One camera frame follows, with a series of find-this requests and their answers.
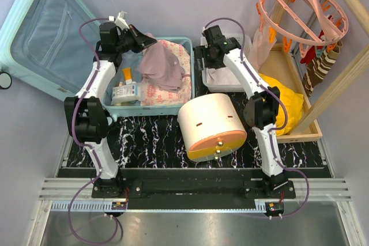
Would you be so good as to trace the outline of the light purple knit top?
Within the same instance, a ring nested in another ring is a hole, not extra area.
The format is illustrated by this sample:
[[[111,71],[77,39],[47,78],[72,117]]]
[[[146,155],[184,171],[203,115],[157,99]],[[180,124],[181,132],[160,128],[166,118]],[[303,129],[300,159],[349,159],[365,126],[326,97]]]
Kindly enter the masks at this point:
[[[161,89],[178,92],[186,74],[178,57],[168,48],[170,41],[158,40],[143,51],[136,70]]]

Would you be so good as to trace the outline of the white round drum box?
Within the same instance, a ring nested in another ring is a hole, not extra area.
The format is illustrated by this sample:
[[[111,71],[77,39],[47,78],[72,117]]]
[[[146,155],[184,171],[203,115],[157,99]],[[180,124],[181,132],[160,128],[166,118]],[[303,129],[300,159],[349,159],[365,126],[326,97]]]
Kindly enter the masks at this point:
[[[238,150],[247,132],[227,94],[196,97],[178,112],[187,156],[194,162],[217,160]]]

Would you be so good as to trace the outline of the light blue hard-shell suitcase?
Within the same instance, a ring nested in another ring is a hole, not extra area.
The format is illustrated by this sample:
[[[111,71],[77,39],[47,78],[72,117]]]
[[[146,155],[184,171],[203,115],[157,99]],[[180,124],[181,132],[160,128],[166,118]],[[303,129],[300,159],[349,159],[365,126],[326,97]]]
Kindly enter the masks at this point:
[[[9,74],[64,102],[75,96],[93,67],[93,52],[100,39],[96,18],[81,0],[15,0],[1,28],[1,65]],[[191,40],[186,37],[156,38],[184,46],[191,58],[194,91],[194,58]],[[142,106],[141,101],[112,105],[112,89],[125,85],[122,70],[130,67],[133,83],[142,83],[136,70],[143,56],[125,52],[110,81],[102,105],[112,117],[177,115],[184,104]]]

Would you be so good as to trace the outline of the white shirt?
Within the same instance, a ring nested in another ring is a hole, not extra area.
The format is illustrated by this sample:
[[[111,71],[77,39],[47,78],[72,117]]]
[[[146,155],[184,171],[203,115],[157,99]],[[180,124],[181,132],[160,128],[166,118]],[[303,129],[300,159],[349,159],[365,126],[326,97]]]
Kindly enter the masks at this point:
[[[210,85],[240,85],[234,73],[227,67],[205,69],[206,81]]]

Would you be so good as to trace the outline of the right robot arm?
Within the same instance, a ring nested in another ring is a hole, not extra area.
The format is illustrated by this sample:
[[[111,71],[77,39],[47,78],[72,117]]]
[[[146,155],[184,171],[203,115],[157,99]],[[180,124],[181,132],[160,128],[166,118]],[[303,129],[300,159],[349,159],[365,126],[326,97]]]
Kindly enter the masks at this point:
[[[206,44],[199,50],[204,66],[230,69],[247,95],[243,117],[255,133],[262,158],[263,178],[259,190],[265,196],[274,198],[288,183],[276,136],[280,91],[259,76],[240,43],[234,37],[225,37],[218,25],[203,29],[202,34]]]

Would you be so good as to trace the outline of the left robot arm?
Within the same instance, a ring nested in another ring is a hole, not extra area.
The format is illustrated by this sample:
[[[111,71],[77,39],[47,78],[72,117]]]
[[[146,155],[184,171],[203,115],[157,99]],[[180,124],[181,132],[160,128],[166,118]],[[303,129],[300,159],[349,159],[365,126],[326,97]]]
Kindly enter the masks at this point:
[[[115,119],[103,107],[102,100],[120,68],[122,55],[141,52],[157,41],[133,25],[123,27],[106,18],[99,26],[99,35],[95,46],[87,44],[94,57],[89,77],[75,96],[65,98],[63,105],[69,134],[88,152],[95,166],[96,177],[91,180],[94,190],[117,198],[123,194],[125,184],[107,142]]]

